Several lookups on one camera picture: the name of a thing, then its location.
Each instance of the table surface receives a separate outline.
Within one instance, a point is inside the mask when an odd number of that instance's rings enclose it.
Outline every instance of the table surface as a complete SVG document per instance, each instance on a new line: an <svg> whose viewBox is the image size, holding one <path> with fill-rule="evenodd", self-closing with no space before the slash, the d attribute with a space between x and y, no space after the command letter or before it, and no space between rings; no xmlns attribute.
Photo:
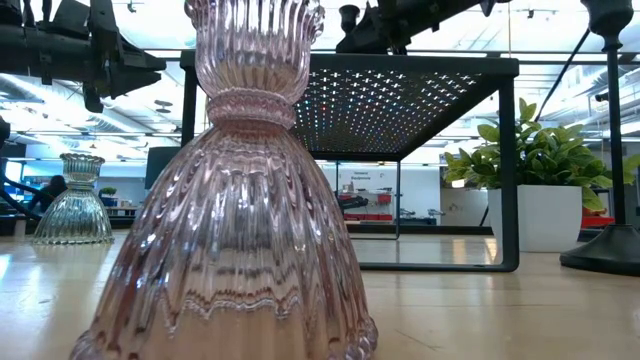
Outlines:
<svg viewBox="0 0 640 360"><path fill-rule="evenodd" d="M91 322L125 234L117 232L110 247L0 239L0 358L67 359ZM400 242L420 241L429 247L453 242L454 255L478 248L478 241L467 246L449 237L403 236ZM356 242L356 251L360 257L385 243ZM380 331L374 359L639 359L640 281L564 269L557 254L524 254L513 274L363 277Z"/></svg>

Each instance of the black lamp base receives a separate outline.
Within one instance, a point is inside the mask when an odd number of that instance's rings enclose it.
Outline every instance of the black lamp base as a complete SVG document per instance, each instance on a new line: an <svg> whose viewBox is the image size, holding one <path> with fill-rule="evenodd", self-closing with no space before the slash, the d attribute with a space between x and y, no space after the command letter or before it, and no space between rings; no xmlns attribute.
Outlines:
<svg viewBox="0 0 640 360"><path fill-rule="evenodd" d="M562 266L640 276L640 233L631 225L609 225L589 243L560 255Z"/></svg>

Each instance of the ribbed glass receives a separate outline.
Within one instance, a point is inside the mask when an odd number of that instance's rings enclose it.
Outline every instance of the ribbed glass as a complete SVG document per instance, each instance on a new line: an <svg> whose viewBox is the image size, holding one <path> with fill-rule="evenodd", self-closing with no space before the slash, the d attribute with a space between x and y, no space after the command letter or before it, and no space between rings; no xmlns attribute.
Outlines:
<svg viewBox="0 0 640 360"><path fill-rule="evenodd" d="M33 237L34 244L112 243L109 216L93 192L104 159L83 154L62 154L68 190L47 209Z"/></svg>
<svg viewBox="0 0 640 360"><path fill-rule="evenodd" d="M378 332L341 212L287 131L322 8L187 12L214 127L154 184L71 359L369 359Z"/></svg>

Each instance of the clear glass vase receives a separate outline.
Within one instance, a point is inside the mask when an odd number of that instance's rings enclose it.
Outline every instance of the clear glass vase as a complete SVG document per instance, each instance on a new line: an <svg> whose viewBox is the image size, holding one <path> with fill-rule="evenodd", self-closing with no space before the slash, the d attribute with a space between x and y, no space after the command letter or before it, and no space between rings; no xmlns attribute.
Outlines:
<svg viewBox="0 0 640 360"><path fill-rule="evenodd" d="M71 359L369 359L378 332L335 195L288 132L322 8L187 12L214 127L156 181Z"/></svg>
<svg viewBox="0 0 640 360"><path fill-rule="evenodd" d="M34 244L112 243L111 223L93 192L104 159L83 154L62 154L68 190L45 212L33 237Z"/></svg>

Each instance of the ceiling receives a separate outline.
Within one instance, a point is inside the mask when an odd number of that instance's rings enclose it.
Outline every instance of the ceiling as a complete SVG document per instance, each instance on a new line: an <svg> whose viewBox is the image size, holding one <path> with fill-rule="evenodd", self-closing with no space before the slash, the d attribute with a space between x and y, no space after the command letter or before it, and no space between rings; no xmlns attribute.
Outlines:
<svg viewBox="0 0 640 360"><path fill-rule="evenodd" d="M41 0L32 0L34 9ZM326 10L325 31L314 51L332 51L343 38L338 9L345 3L364 8L366 1L321 1ZM60 0L54 0L54 10ZM113 0L116 19L123 35L154 55L175 57L175 50L194 46L194 31L184 15L181 0ZM634 0L640 9L640 0ZM408 47L413 55L486 56L500 53L522 61L516 80L516 96L541 103L549 92L563 62L584 33L588 14L579 0L513 0L498 4L485 18L479 7L444 22L440 31L415 36ZM625 29L622 52L628 59L640 53L640 16ZM546 125L587 125L586 136L602 137L607 125L606 103L593 96L606 89L606 60L599 51L602 40L590 35L568 70L552 100L543 112ZM640 83L636 65L620 68L623 132L633 138L640 133L637 110ZM0 115L12 123L11 140L42 145L50 157L73 150L114 160L143 160L154 146L176 146L182 117L184 72L177 62L169 62L162 79L149 87L133 91L116 100L105 100L105 112L84 110L78 84L55 81L53 87L37 78L0 75ZM206 96L199 91L196 132L208 127ZM475 127L495 118L497 95L481 103L456 124L443 131L443 137L477 136ZM443 147L452 140L434 140L427 146Z"/></svg>

